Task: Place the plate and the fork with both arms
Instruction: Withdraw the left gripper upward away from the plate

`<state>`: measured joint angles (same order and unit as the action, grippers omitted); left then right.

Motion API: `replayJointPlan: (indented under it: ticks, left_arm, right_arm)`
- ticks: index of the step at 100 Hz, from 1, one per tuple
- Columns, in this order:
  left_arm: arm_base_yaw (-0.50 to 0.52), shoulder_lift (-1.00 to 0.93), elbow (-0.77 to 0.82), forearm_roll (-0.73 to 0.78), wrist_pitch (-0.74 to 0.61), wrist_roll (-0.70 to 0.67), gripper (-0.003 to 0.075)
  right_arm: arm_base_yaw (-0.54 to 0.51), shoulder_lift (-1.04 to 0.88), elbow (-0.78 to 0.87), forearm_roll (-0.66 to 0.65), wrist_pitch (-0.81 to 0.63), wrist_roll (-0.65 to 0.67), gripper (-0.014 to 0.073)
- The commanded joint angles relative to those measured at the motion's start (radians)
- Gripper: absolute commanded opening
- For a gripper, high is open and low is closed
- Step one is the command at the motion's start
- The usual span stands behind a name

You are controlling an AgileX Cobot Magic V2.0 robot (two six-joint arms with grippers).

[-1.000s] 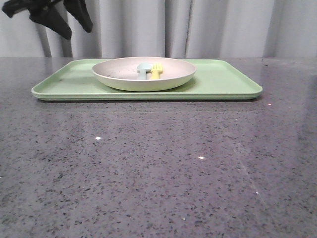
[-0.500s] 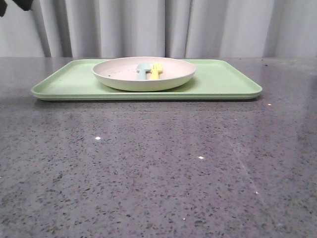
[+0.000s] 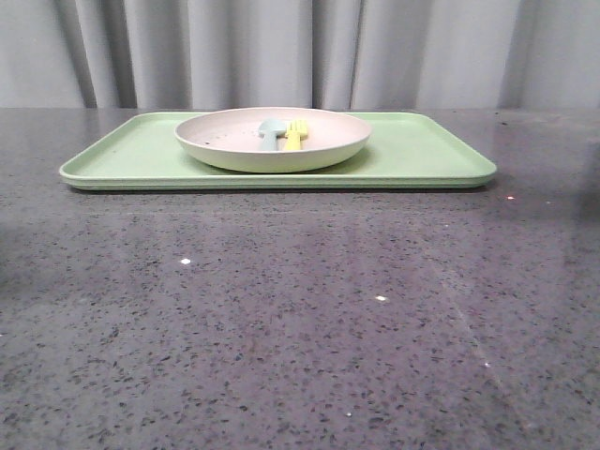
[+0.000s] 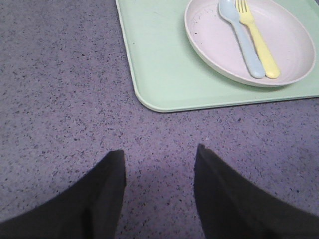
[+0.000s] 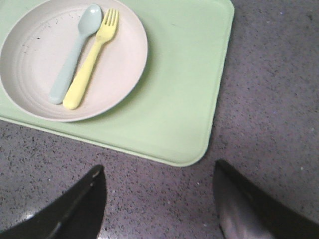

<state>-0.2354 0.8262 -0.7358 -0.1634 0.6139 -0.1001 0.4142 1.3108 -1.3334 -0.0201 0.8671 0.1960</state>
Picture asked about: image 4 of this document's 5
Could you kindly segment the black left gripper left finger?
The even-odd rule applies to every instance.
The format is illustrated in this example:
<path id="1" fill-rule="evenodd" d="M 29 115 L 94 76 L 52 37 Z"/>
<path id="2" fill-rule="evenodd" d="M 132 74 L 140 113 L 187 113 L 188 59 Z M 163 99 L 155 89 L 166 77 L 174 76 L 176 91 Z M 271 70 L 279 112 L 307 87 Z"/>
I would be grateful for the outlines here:
<path id="1" fill-rule="evenodd" d="M 109 152 L 72 187 L 0 225 L 2 239 L 113 239 L 126 186 L 125 155 Z"/>

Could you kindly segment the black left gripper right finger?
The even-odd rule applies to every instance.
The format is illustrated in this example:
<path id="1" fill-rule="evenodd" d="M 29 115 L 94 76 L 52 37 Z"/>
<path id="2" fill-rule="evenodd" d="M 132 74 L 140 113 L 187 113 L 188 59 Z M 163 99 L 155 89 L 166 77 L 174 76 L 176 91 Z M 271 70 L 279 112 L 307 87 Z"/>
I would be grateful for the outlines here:
<path id="1" fill-rule="evenodd" d="M 196 208 L 207 239 L 317 239 L 319 218 L 257 187 L 200 144 Z"/>

